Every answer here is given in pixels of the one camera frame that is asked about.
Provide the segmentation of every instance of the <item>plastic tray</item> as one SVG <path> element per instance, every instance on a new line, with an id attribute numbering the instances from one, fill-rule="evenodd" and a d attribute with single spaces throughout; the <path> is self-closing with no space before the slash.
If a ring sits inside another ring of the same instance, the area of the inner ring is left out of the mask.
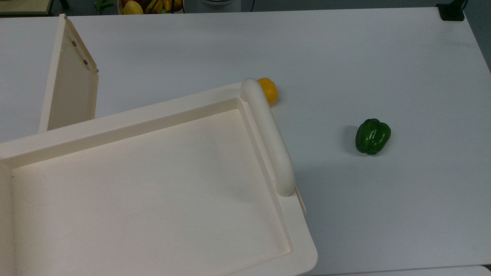
<path id="1" fill-rule="evenodd" d="M 317 262 L 254 79 L 1 143 L 0 241 L 2 276 L 294 276 Z"/>

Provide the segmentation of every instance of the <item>tray handle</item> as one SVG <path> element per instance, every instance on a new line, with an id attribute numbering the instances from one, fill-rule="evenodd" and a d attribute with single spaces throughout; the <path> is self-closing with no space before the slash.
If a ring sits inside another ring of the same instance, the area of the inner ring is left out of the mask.
<path id="1" fill-rule="evenodd" d="M 274 120 L 270 105 L 257 80 L 245 79 L 241 85 L 241 99 L 249 104 L 276 177 L 276 192 L 289 196 L 295 189 L 292 159 Z"/>

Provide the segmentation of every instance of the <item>yellow fruit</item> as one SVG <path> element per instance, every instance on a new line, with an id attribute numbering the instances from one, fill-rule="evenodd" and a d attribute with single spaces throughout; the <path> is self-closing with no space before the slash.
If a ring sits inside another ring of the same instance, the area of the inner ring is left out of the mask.
<path id="1" fill-rule="evenodd" d="M 140 4 L 135 1 L 128 1 L 123 8 L 123 14 L 143 14 Z"/>
<path id="2" fill-rule="evenodd" d="M 167 12 L 170 12 L 172 8 L 172 2 L 171 0 L 164 0 L 164 9 L 167 11 Z"/>
<path id="3" fill-rule="evenodd" d="M 150 4 L 148 5 L 147 9 L 146 9 L 146 12 L 148 12 L 152 7 L 153 5 L 155 5 L 155 7 L 153 8 L 154 11 L 156 11 L 157 13 L 161 13 L 162 12 L 162 1 L 161 0 L 153 0 L 152 2 L 150 2 Z"/>
<path id="4" fill-rule="evenodd" d="M 264 95 L 266 96 L 270 107 L 272 107 L 278 100 L 278 90 L 276 90 L 276 85 L 268 78 L 258 79 L 257 82 L 263 88 Z"/>

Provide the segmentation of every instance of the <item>table surface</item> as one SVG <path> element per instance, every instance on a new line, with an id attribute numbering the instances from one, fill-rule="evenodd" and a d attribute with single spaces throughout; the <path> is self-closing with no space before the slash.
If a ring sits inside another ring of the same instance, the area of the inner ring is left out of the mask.
<path id="1" fill-rule="evenodd" d="M 46 15 L 53 0 L 0 0 L 0 15 Z"/>
<path id="2" fill-rule="evenodd" d="M 491 276 L 491 272 L 482 266 L 468 266 L 373 272 L 363 274 L 343 274 L 343 276 Z"/>
<path id="3" fill-rule="evenodd" d="M 310 275 L 491 263 L 491 75 L 467 21 L 436 8 L 71 19 L 100 70 L 96 117 L 276 82 L 319 252 Z M 56 22 L 0 19 L 0 141 L 37 132 Z M 373 157 L 354 145 L 367 118 L 392 129 Z"/>

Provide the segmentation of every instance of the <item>floor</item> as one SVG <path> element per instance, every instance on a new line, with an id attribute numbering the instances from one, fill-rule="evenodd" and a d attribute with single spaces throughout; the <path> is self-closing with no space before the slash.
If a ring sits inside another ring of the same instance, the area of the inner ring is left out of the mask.
<path id="1" fill-rule="evenodd" d="M 54 0 L 52 13 L 65 12 L 69 16 L 97 15 L 94 7 L 95 0 L 68 0 L 70 9 L 63 11 L 58 0 Z M 106 8 L 102 15 L 118 14 L 117 0 L 105 0 L 114 3 Z M 199 0 L 185 0 L 189 7 L 196 6 Z M 449 3 L 450 0 L 242 0 L 242 11 L 282 11 L 282 10 L 312 10 L 312 9 L 354 9 L 354 8 L 396 8 L 396 7 L 434 7 L 437 3 Z M 465 15 L 474 32 L 477 43 L 491 71 L 491 1 L 469 0 L 465 7 Z"/>

